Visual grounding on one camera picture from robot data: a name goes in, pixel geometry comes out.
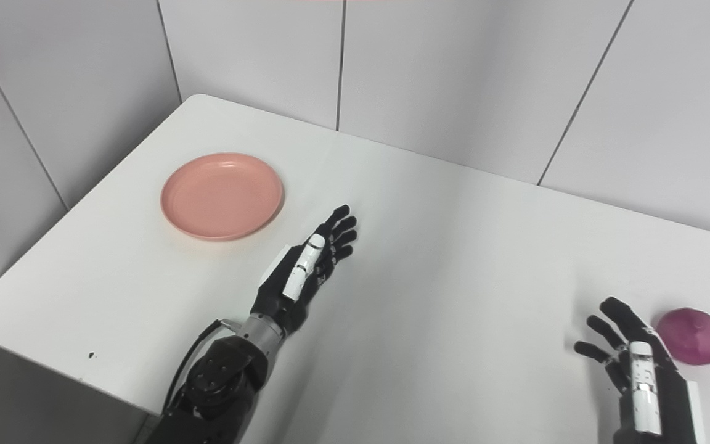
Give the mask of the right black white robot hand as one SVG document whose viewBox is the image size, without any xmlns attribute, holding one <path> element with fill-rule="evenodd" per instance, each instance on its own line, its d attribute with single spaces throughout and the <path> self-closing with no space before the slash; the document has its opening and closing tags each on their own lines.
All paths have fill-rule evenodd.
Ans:
<svg viewBox="0 0 710 444">
<path fill-rule="evenodd" d="M 603 366 L 619 394 L 613 443 L 705 443 L 698 385 L 686 380 L 657 330 L 609 296 L 586 324 L 612 351 L 577 341 L 574 351 Z"/>
</svg>

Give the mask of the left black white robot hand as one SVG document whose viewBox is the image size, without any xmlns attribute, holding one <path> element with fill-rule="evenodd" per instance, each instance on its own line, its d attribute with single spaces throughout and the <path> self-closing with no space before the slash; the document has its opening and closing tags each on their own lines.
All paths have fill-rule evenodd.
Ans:
<svg viewBox="0 0 710 444">
<path fill-rule="evenodd" d="M 259 285 L 250 312 L 276 323 L 284 337 L 301 329 L 308 306 L 333 274 L 337 264 L 353 254 L 357 217 L 342 205 L 302 244 L 288 247 Z"/>
</svg>

